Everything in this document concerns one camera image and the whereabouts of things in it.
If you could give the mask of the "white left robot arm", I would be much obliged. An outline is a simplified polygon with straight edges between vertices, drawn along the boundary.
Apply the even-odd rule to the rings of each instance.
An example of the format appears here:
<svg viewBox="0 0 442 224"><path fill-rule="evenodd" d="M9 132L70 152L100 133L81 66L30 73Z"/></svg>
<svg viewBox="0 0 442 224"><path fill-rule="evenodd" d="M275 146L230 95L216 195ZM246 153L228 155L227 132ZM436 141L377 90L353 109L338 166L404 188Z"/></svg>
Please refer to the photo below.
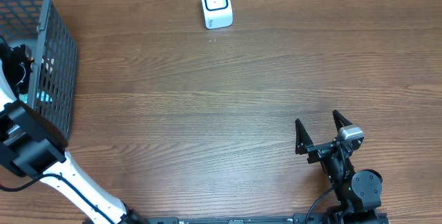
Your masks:
<svg viewBox="0 0 442 224"><path fill-rule="evenodd" d="M20 192L42 182L78 207L91 223L144 223L134 209L102 189L73 159L58 128L19 99L32 71L24 45L1 40L1 165L32 180Z"/></svg>

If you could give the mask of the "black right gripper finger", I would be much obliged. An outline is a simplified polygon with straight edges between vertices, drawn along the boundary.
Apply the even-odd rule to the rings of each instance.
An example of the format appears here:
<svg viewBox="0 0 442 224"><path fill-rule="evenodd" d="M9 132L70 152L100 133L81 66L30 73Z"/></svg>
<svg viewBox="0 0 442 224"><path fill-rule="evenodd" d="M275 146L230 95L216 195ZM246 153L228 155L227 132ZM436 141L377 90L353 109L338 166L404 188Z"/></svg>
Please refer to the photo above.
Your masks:
<svg viewBox="0 0 442 224"><path fill-rule="evenodd" d="M312 147L313 141L309 137L303 123L300 119L295 121L296 124L296 154L303 155L308 153L308 148Z"/></svg>
<svg viewBox="0 0 442 224"><path fill-rule="evenodd" d="M352 123L346 119L338 110L332 112L338 136L348 136Z"/></svg>

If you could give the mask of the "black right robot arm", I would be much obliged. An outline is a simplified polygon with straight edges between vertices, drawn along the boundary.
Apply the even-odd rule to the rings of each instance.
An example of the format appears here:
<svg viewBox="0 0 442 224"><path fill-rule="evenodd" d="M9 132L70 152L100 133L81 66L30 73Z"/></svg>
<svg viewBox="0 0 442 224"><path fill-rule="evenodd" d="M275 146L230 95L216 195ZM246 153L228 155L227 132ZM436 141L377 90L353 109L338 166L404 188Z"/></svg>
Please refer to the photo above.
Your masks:
<svg viewBox="0 0 442 224"><path fill-rule="evenodd" d="M307 162L319 162L331 187L319 196L302 218L304 223L387 223L381 206L382 176L373 169L355 171L350 156L362 145L364 131L339 111L332 112L337 135L332 141L315 145L301 120L296 125L296 153L307 155ZM338 204L314 216L318 204L334 192Z"/></svg>

